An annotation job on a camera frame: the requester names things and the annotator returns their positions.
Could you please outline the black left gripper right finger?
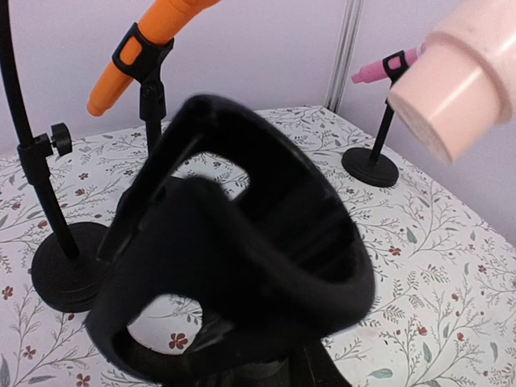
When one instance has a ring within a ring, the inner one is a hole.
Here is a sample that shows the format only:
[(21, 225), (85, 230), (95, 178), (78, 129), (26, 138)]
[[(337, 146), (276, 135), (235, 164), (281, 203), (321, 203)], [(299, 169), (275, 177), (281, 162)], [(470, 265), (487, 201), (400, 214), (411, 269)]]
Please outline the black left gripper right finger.
[(210, 94), (189, 98), (166, 128), (119, 205), (101, 259), (122, 253), (171, 173), (201, 153), (229, 160), (248, 176), (246, 188), (218, 210), (236, 208), (256, 235), (323, 280), (368, 277), (358, 227), (317, 166), (266, 119)]

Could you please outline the orange microphone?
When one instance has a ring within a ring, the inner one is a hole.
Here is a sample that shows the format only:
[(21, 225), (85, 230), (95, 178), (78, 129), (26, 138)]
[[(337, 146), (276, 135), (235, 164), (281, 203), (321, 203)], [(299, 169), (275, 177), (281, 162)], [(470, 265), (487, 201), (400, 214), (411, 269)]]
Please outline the orange microphone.
[(177, 33), (216, 1), (154, 1), (115, 49), (89, 96), (87, 111), (106, 113), (134, 81), (143, 82), (168, 54)]

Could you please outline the short black mic stand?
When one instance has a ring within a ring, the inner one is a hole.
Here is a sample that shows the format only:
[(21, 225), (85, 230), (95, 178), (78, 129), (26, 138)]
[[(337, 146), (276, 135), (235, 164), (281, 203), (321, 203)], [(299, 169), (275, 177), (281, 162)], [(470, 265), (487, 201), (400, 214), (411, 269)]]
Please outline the short black mic stand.
[(391, 105), (385, 101), (385, 113), (372, 149), (350, 148), (342, 156), (341, 164), (344, 170), (366, 185), (389, 188), (393, 187), (399, 178), (395, 163), (381, 153), (393, 116)]

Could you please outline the pink microphone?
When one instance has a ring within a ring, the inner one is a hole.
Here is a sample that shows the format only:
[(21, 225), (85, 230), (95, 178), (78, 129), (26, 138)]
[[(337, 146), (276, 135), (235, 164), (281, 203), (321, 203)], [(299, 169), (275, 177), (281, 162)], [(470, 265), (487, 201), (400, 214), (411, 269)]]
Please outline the pink microphone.
[(358, 73), (352, 75), (354, 84), (372, 83), (383, 79), (395, 82), (426, 51), (425, 43), (408, 50), (395, 52), (377, 62), (363, 66)]

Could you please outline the beige microphone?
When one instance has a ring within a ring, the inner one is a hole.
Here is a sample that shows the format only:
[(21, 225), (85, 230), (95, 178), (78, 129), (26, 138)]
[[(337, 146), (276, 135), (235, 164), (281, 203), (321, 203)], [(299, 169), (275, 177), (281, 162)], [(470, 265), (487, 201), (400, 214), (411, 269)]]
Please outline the beige microphone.
[(433, 155), (450, 164), (515, 116), (515, 3), (464, 1), (426, 38), (388, 101)]

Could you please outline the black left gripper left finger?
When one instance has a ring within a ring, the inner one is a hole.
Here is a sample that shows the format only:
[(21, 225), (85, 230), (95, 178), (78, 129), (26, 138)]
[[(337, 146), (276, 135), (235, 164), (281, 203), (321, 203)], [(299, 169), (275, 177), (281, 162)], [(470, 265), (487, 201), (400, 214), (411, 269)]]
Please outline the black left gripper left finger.
[[(186, 180), (117, 259), (86, 318), (117, 368), (147, 381), (194, 383), (272, 360), (357, 324), (375, 298), (372, 263), (333, 187), (307, 179), (252, 218), (220, 186)], [(180, 356), (154, 352), (129, 324), (159, 296), (197, 301), (202, 328)]]

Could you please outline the tall black mic stand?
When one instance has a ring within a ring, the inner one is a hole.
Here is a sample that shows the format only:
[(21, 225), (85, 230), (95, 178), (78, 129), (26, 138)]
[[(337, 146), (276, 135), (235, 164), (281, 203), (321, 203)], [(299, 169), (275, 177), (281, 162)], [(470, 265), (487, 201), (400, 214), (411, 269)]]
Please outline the tall black mic stand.
[(71, 153), (72, 140), (63, 123), (51, 126), (51, 136), (32, 134), (15, 63), (8, 1), (1, 2), (1, 74), (19, 140), (19, 161), (52, 229), (32, 259), (32, 284), (54, 310), (86, 312), (94, 304), (106, 271), (106, 265), (94, 256), (107, 227), (92, 222), (68, 224), (65, 220), (50, 182), (47, 158), (54, 150), (61, 156)]

